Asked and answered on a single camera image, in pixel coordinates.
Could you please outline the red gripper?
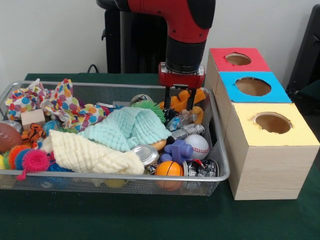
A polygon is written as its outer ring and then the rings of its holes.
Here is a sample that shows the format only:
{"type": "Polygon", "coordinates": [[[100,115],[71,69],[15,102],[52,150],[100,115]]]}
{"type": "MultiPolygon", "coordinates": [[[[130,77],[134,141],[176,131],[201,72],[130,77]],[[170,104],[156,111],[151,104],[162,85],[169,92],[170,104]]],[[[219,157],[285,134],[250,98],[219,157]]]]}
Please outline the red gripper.
{"type": "Polygon", "coordinates": [[[165,88],[164,108],[170,109],[171,96],[170,87],[182,86],[189,88],[189,97],[186,103],[186,110],[191,111],[194,106],[194,100],[197,89],[199,89],[205,80],[205,67],[200,65],[198,70],[193,73],[178,73],[167,68],[165,62],[160,62],[158,66],[158,79],[161,86],[165,88]]]}

